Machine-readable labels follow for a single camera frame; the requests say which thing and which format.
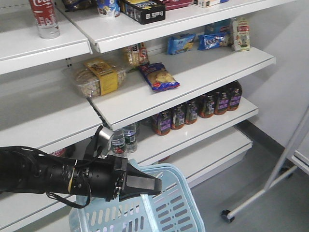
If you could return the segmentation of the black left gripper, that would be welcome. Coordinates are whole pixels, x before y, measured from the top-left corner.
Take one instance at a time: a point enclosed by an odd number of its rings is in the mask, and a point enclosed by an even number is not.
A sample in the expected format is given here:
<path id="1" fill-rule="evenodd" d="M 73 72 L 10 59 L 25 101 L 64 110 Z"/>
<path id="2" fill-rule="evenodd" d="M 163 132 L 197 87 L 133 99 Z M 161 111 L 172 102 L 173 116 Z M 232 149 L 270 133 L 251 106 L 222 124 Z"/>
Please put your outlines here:
<path id="1" fill-rule="evenodd" d="M 118 197 L 120 201 L 141 194 L 157 195 L 162 191 L 162 180 L 146 174 L 128 163 L 127 158 L 108 155 L 95 161 L 78 160 L 72 179 L 72 194 L 104 198 Z"/>

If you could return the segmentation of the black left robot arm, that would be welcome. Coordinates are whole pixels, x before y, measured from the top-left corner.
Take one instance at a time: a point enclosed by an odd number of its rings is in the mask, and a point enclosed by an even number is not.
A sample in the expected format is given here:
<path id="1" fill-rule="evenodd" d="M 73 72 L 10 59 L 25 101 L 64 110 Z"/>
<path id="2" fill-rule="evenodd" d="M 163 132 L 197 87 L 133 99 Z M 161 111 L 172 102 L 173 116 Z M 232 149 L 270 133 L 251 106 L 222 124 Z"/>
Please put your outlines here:
<path id="1" fill-rule="evenodd" d="M 122 157 L 71 159 L 31 147 L 9 146 L 0 149 L 0 190 L 123 201 L 140 194 L 161 193 L 162 181 Z"/>

